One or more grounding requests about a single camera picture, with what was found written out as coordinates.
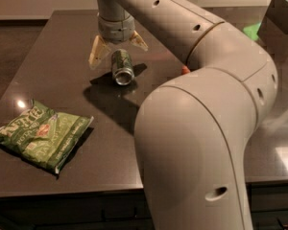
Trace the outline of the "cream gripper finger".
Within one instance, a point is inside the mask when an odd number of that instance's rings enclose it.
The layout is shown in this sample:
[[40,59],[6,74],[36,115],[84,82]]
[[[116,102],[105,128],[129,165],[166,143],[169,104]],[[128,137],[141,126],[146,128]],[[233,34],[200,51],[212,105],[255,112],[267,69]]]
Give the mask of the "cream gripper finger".
[[131,45],[141,48],[145,52],[147,52],[149,49],[144,39],[141,37],[141,35],[137,31],[134,31],[132,33],[131,37],[129,38],[129,42]]
[[89,67],[95,69],[110,51],[108,43],[100,35],[96,35],[88,59]]

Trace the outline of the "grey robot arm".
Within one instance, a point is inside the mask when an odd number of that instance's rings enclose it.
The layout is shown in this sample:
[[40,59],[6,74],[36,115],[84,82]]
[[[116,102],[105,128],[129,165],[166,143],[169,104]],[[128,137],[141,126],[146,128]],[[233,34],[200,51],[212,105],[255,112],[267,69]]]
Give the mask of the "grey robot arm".
[[190,70],[154,90],[135,120],[155,230],[252,230],[244,153],[276,99],[269,54],[186,0],[97,1],[104,40],[126,41],[134,18]]

